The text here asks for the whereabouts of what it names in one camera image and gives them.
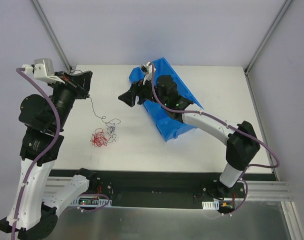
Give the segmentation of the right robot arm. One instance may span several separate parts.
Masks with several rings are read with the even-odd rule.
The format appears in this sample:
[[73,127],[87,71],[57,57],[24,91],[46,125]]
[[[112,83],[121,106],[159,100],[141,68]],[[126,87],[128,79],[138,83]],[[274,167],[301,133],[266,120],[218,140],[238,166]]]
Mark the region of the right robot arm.
[[136,81],[118,99],[130,107],[146,101],[158,103],[169,118],[199,128],[226,146],[227,164],[215,185],[208,189],[208,194],[216,199],[221,200],[234,192],[234,185],[260,150],[251,123],[230,124],[202,111],[178,93],[177,84],[170,75],[159,76],[155,86],[151,80]]

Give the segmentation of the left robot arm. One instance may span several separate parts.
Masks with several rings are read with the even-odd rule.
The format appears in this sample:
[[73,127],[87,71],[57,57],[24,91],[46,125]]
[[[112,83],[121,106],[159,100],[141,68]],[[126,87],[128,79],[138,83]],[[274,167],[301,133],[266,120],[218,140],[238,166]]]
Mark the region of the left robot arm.
[[43,198],[64,139],[63,127],[74,102],[89,97],[92,72],[71,75],[60,71],[53,76],[52,95],[40,90],[20,105],[18,119],[26,126],[19,154],[20,180],[9,215],[0,220],[0,231],[10,234],[13,240],[46,238],[74,199],[97,193],[96,173],[82,168],[57,193]]

